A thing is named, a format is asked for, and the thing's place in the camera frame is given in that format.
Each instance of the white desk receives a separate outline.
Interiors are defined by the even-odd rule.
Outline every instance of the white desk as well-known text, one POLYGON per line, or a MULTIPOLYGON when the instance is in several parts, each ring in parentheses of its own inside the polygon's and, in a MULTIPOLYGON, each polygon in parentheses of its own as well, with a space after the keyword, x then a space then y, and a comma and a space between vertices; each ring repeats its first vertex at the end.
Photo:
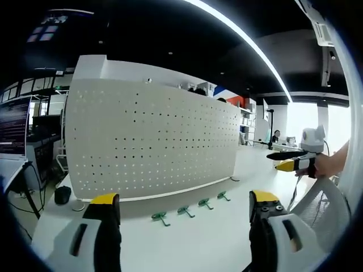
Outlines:
POLYGON ((23 169, 28 160, 7 160, 0 159, 0 176, 2 177, 2 187, 5 192, 12 183, 13 179, 23 169))
MULTIPOLYGON (((268 142, 262 142, 262 141, 254 141, 254 143, 265 145, 267 148, 268 142)), ((302 151, 300 147, 294 147, 294 146, 287 146, 284 144, 279 143, 272 143, 272 149, 275 151, 287 151, 287 150, 293 150, 293 151, 302 151)))
MULTIPOLYGON (((123 272, 142 271, 228 271, 240 272, 251 261, 249 191, 266 190, 280 198, 287 207, 296 178, 294 173, 277 172, 266 158, 270 150, 239 147, 235 175, 240 182, 226 180, 191 192, 145 201, 122 202, 121 268, 123 272), (226 190, 230 202, 217 199, 226 190), (198 207, 199 200, 210 197, 214 210, 198 207), (189 205, 191 214, 177 215, 176 210, 189 205), (153 213, 166 210, 166 222, 153 222, 153 213)), ((303 190, 307 188, 301 182, 303 190)), ((69 176, 61 185, 71 186, 69 176)), ((57 206, 52 196, 35 229, 32 247, 46 259, 53 250, 54 238, 73 218, 83 212, 71 210, 71 204, 57 206)))

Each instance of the window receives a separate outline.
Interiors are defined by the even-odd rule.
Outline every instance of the window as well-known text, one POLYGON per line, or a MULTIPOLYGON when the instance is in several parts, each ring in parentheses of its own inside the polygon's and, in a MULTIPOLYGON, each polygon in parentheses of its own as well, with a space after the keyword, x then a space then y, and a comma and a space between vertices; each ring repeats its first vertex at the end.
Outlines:
POLYGON ((329 105, 329 131, 327 143, 330 153, 338 151, 351 137, 351 109, 329 105))
POLYGON ((57 31, 57 25, 50 25, 48 27, 37 27, 34 29, 32 35, 28 38, 28 43, 34 43, 35 41, 50 41, 57 31))
POLYGON ((9 99, 10 90, 7 90, 3 93, 2 101, 7 101, 9 99))
MULTIPOLYGON (((29 107, 29 125, 32 125, 33 124, 33 116, 34 116, 35 104, 36 104, 35 102, 30 102, 30 107, 29 107)), ((47 108, 48 108, 48 103, 42 102, 41 103, 41 108, 40 108, 40 116, 46 115, 47 108)))
POLYGON ((318 107, 313 103, 289 103, 288 125, 286 128, 289 137, 296 137, 296 143, 301 142, 302 131, 305 128, 318 127, 318 107))
POLYGON ((16 87, 15 88, 12 88, 10 90, 10 94, 9 94, 9 99, 12 99, 16 96, 16 87))

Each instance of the computer monitor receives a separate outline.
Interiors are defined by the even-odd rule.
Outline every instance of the computer monitor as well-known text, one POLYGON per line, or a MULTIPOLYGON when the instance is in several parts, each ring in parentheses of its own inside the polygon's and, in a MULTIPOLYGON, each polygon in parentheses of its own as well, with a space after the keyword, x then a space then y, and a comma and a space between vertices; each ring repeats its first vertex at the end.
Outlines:
POLYGON ((0 103, 0 154, 25 156, 30 97, 0 103))
POLYGON ((61 134, 61 116, 60 115, 44 115, 33 117, 32 132, 34 134, 42 134, 42 136, 50 137, 52 135, 61 134))

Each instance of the green wall hook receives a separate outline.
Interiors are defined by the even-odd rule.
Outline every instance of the green wall hook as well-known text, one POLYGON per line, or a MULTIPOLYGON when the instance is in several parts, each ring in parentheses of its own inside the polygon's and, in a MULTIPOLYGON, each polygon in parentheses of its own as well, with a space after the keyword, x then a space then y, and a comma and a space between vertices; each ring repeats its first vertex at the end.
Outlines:
POLYGON ((181 207, 178 209, 178 214, 184 214, 184 213, 187 213, 189 215, 190 218, 194 218, 195 215, 191 215, 189 212, 188 212, 188 208, 189 206, 184 206, 184 207, 181 207))
POLYGON ((198 205, 201 207, 207 206, 209 210, 214 209, 214 208, 209 207, 208 201, 209 201, 209 198, 202 199, 201 201, 198 202, 198 205))
POLYGON ((222 193, 219 193, 217 198, 218 199, 224 198, 227 201, 231 201, 230 199, 226 198, 226 193, 227 193, 226 191, 223 191, 222 193))
POLYGON ((170 224, 166 224, 165 221, 164 221, 164 219, 163 219, 165 217, 165 215, 166 215, 166 211, 162 211, 162 212, 158 212, 157 214, 153 214, 151 216, 151 218, 154 221, 161 220, 163 222, 164 226, 165 227, 168 227, 168 226, 170 226, 170 224))

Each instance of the black cable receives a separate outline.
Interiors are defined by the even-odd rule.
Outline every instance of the black cable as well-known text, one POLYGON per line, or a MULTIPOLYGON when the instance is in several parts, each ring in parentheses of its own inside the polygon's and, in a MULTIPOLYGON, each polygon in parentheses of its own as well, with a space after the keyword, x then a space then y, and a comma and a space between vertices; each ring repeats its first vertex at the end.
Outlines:
MULTIPOLYGON (((39 186, 39 200, 40 200, 40 204, 41 204, 41 207, 40 207, 40 209, 38 209, 38 212, 40 212, 41 210, 43 210, 44 209, 44 206, 45 206, 45 192, 46 192, 46 189, 47 189, 47 184, 45 184, 45 186, 44 186, 44 192, 43 192, 43 200, 42 200, 42 198, 41 198, 41 187, 40 187, 40 180, 39 180, 39 177, 38 177, 38 174, 36 173, 36 170, 35 170, 35 167, 32 165, 32 164, 30 164, 30 166, 33 168, 33 170, 34 170, 34 173, 35 173, 35 176, 36 176, 36 178, 37 178, 37 181, 38 181, 38 186, 39 186)), ((14 204, 12 204, 10 201, 9 201, 9 204, 11 205, 11 206, 13 206, 14 208, 16 208, 17 210, 19 210, 19 211, 24 211, 25 213, 30 213, 30 214, 34 214, 35 212, 33 212, 33 211, 28 211, 28 210, 24 210, 24 209, 21 209, 21 208, 19 208, 19 207, 16 207, 14 204)))
POLYGON ((44 201, 42 201, 41 199, 41 185, 40 185, 40 179, 38 177, 38 174, 36 173, 36 170, 35 170, 35 167, 33 166, 33 164, 30 164, 30 166, 33 168, 34 170, 34 174, 36 176, 36 179, 38 181, 38 187, 39 187, 39 199, 40 199, 40 204, 41 204, 41 207, 40 207, 40 211, 44 209, 44 205, 45 205, 45 190, 44 190, 44 193, 43 193, 43 199, 44 201))
POLYGON ((314 218, 313 223, 311 224, 311 227, 313 227, 313 226, 314 226, 315 221, 316 221, 316 219, 317 219, 317 217, 318 217, 318 214, 319 214, 319 212, 320 212, 320 207, 321 207, 321 205, 322 205, 323 196, 324 196, 324 192, 322 192, 322 196, 320 197, 320 200, 319 200, 319 207, 318 207, 318 209, 317 209, 317 211, 316 211, 315 218, 314 218))
POLYGON ((47 84, 47 89, 49 88, 50 80, 51 80, 51 78, 49 78, 49 81, 48 81, 48 84, 47 84))
POLYGON ((40 107, 41 107, 41 99, 40 99, 40 101, 39 101, 38 116, 40 116, 40 107))
POLYGON ((22 229, 26 232, 26 234, 28 235, 29 239, 32 241, 32 240, 33 240, 33 238, 32 238, 32 236, 29 234, 29 232, 27 231, 27 229, 26 229, 26 228, 24 228, 24 226, 23 226, 23 225, 21 225, 21 224, 20 224, 20 222, 19 222, 18 220, 17 220, 16 222, 18 223, 19 227, 20 227, 20 228, 22 228, 22 229))
POLYGON ((14 204, 12 204, 10 201, 8 201, 8 203, 11 205, 11 206, 13 206, 14 208, 16 208, 17 210, 19 210, 19 211, 24 211, 25 213, 30 213, 30 214, 34 214, 35 212, 33 212, 33 211, 28 211, 28 210, 24 210, 24 209, 21 209, 21 208, 19 208, 19 207, 16 207, 14 204))
POLYGON ((328 148, 328 156, 330 156, 329 145, 328 145, 327 141, 325 141, 325 140, 324 140, 324 143, 327 145, 327 148, 328 148))

